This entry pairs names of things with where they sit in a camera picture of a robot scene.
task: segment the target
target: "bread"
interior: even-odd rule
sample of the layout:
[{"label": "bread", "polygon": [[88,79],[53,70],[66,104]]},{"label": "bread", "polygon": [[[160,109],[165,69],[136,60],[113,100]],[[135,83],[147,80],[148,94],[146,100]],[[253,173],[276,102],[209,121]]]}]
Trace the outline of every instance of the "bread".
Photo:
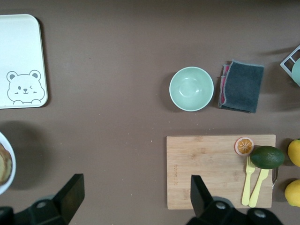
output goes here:
[{"label": "bread", "polygon": [[0,143],[0,185],[3,185],[8,181],[11,174],[11,169],[11,155]]}]

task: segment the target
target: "yellow fork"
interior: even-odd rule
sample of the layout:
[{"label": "yellow fork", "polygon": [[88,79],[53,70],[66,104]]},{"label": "yellow fork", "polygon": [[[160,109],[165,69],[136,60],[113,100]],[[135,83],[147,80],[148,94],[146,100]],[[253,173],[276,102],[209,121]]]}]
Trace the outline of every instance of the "yellow fork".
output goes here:
[{"label": "yellow fork", "polygon": [[250,156],[247,157],[247,164],[246,164],[246,180],[244,185],[244,191],[242,196],[242,205],[248,205],[250,199],[250,177],[255,171],[255,166],[251,162]]},{"label": "yellow fork", "polygon": [[256,183],[256,185],[254,187],[254,190],[252,192],[251,198],[249,200],[249,206],[251,208],[253,208],[253,207],[256,206],[262,182],[263,182],[264,179],[266,179],[268,177],[268,173],[269,173],[269,170],[265,170],[265,169],[261,169],[261,172],[259,173],[259,177],[257,179],[257,183]]}]

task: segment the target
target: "plate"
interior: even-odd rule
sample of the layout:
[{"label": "plate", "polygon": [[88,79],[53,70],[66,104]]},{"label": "plate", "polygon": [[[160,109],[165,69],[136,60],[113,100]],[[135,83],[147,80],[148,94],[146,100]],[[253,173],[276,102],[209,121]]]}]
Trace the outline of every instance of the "plate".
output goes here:
[{"label": "plate", "polygon": [[0,109],[44,105],[47,85],[37,19],[0,15],[0,31]]},{"label": "plate", "polygon": [[214,84],[210,75],[198,67],[178,71],[170,82],[170,96],[174,104],[185,111],[197,111],[211,100]]},{"label": "plate", "polygon": [[9,141],[6,139],[6,137],[1,132],[0,132],[0,143],[10,153],[11,159],[12,159],[12,171],[11,171],[10,177],[5,184],[0,185],[0,195],[1,195],[9,188],[9,186],[11,185],[11,183],[13,182],[13,180],[15,178],[16,161],[15,161],[15,153],[14,153],[13,148],[11,147]]}]

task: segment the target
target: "orange slice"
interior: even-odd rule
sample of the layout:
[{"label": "orange slice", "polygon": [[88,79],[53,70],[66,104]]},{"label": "orange slice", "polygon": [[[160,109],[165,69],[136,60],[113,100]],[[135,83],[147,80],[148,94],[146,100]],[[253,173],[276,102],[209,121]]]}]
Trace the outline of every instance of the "orange slice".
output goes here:
[{"label": "orange slice", "polygon": [[248,156],[254,148],[254,142],[248,137],[239,138],[234,145],[234,150],[240,156]]}]

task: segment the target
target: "gray towel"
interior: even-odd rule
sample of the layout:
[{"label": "gray towel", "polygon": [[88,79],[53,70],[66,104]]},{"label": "gray towel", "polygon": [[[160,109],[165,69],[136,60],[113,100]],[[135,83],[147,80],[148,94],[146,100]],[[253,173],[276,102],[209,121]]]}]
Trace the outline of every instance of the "gray towel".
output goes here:
[{"label": "gray towel", "polygon": [[223,66],[219,107],[255,113],[264,66],[232,61]]}]

